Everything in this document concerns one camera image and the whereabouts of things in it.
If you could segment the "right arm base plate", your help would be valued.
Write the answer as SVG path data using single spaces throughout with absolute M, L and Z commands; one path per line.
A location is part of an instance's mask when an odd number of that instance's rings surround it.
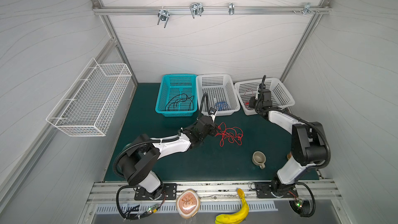
M 279 183 L 278 181 L 254 182 L 250 186 L 255 191 L 256 196 L 259 199 L 293 198 L 293 195 L 289 192 L 291 188 L 288 185 Z

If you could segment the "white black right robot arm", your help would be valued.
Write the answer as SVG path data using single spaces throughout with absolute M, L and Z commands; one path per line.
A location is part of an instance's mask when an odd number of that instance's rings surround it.
M 331 160 L 331 150 L 323 126 L 309 122 L 285 110 L 273 106 L 271 92 L 260 84 L 249 100 L 255 112 L 291 134 L 291 157 L 277 171 L 275 185 L 293 185 L 306 171 L 325 168 Z

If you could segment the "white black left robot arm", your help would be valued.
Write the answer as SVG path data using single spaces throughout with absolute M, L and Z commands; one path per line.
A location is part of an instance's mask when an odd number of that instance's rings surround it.
M 124 178 L 129 186 L 140 186 L 147 193 L 158 195 L 163 190 L 164 184 L 152 171 L 157 161 L 196 148 L 207 136 L 215 136 L 218 130 L 215 119 L 214 114 L 203 115 L 192 125 L 180 129 L 174 136 L 164 138 L 150 138 L 145 134 L 139 136 L 116 157 L 113 164 L 114 173 Z

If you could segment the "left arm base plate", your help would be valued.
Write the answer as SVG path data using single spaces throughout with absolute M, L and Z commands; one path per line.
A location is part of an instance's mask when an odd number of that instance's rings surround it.
M 176 200 L 177 184 L 162 183 L 155 191 L 148 192 L 144 187 L 139 186 L 136 190 L 135 201 L 152 201 L 152 200 Z

